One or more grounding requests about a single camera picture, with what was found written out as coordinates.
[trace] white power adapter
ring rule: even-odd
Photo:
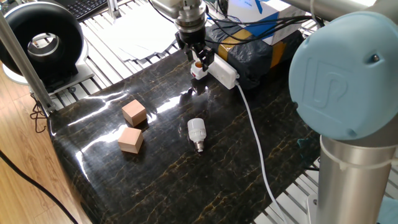
[[[191,74],[199,80],[207,75],[207,72],[211,73],[221,84],[223,84],[227,89],[232,89],[235,87],[235,80],[239,78],[238,72],[230,64],[224,61],[217,54],[214,55],[214,61],[210,64],[207,71],[203,71],[201,64],[199,64],[199,58],[196,54],[193,54],[195,62],[191,67]]]

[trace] black marble surface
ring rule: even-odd
[[[250,223],[270,204],[238,89],[192,80],[189,69],[177,52],[50,115],[57,156],[93,223]],[[291,102],[288,69],[246,92],[275,197],[319,156],[318,135]],[[117,142],[127,126],[121,108],[134,99],[148,117],[139,154]],[[188,138],[192,118],[205,120],[202,156]]]

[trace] silver robot arm segment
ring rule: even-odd
[[[171,17],[177,26],[176,40],[189,60],[196,53],[203,71],[214,61],[214,51],[205,44],[206,4],[202,0],[152,0],[153,6]]]

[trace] beige wooden cube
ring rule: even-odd
[[[136,128],[125,128],[120,136],[118,143],[124,152],[138,153],[144,137],[142,131]]]
[[[147,119],[147,111],[137,100],[122,107],[124,118],[134,127]]]

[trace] light bulb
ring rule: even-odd
[[[206,138],[205,122],[201,118],[193,118],[188,121],[189,138],[195,144],[195,150],[201,154],[203,152],[203,140]]]

